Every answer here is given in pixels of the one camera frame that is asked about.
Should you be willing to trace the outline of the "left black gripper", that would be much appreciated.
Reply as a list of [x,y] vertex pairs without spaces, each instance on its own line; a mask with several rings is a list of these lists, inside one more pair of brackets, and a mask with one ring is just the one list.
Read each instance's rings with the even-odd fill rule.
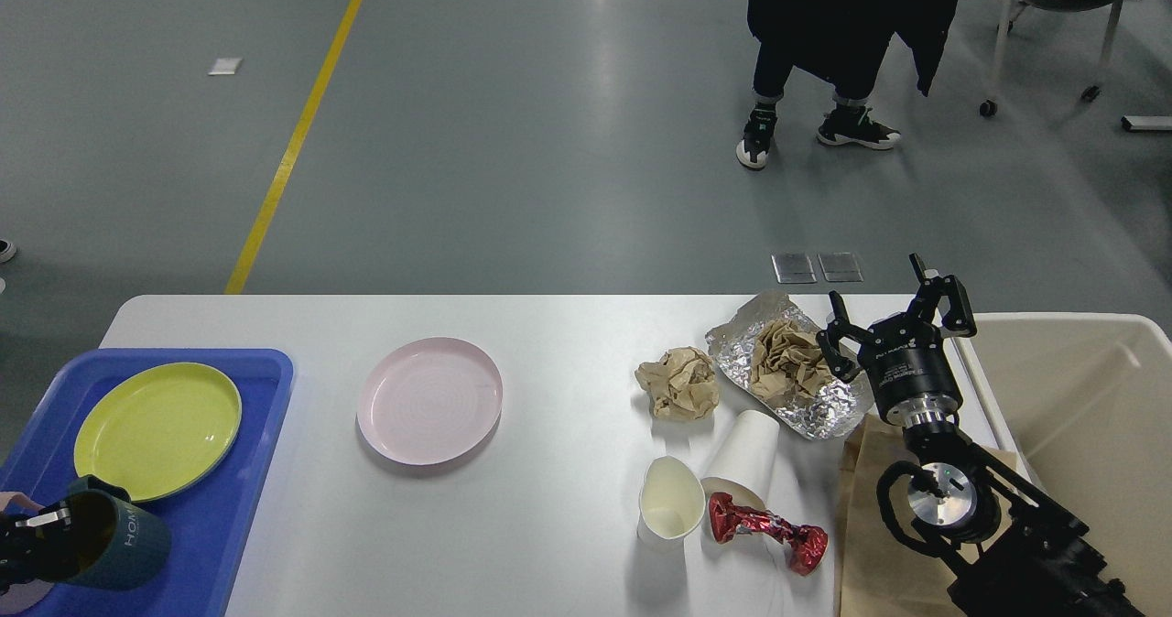
[[63,582],[74,574],[71,509],[54,507],[14,520],[1,513],[1,595],[32,579]]

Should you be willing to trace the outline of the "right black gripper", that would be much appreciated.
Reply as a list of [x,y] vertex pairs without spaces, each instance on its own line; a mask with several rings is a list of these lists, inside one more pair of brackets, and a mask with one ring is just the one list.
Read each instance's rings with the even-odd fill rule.
[[[892,314],[872,323],[867,332],[849,318],[841,293],[830,291],[831,319],[816,334],[827,368],[843,384],[865,371],[875,396],[875,411],[893,426],[947,420],[959,413],[963,399],[943,338],[970,338],[977,333],[967,291],[955,274],[941,276],[926,266],[921,255],[909,255],[919,287],[907,314]],[[841,351],[841,341],[859,343],[858,362]]]

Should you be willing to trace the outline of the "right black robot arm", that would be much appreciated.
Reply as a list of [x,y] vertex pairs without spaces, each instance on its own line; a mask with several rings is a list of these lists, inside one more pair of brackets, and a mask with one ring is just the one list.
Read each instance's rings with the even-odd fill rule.
[[1134,616],[1124,583],[1101,578],[1106,562],[1084,522],[961,430],[943,341],[976,334],[970,300],[958,276],[909,259],[919,287],[908,308],[861,328],[833,291],[816,335],[836,378],[865,374],[911,453],[875,483],[883,524],[949,567],[950,601],[967,616]]

